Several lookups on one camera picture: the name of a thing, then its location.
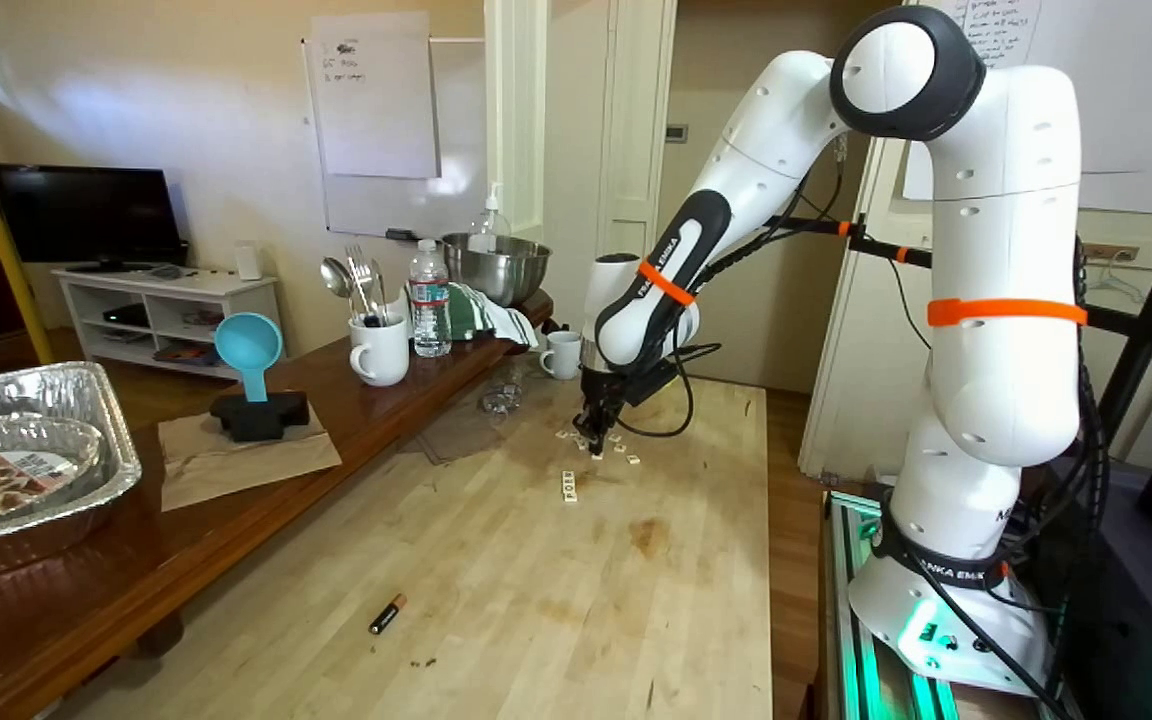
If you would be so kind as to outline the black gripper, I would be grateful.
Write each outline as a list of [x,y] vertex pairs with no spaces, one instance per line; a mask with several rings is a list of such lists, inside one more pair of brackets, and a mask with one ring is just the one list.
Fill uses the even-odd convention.
[[629,375],[610,375],[610,374],[584,374],[581,375],[581,417],[572,422],[575,436],[584,442],[592,460],[607,457],[607,433],[621,422],[624,406],[629,406]]

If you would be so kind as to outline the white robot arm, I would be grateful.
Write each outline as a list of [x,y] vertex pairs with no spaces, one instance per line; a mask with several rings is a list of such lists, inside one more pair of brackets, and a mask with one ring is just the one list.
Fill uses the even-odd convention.
[[910,142],[931,167],[922,391],[847,608],[922,677],[1034,695],[1051,641],[1005,567],[1005,530],[1021,476],[1081,436],[1081,109],[1062,74],[993,67],[928,4],[869,18],[832,58],[777,58],[656,247],[594,299],[575,433],[601,446],[656,391],[701,289],[756,247],[844,134]]

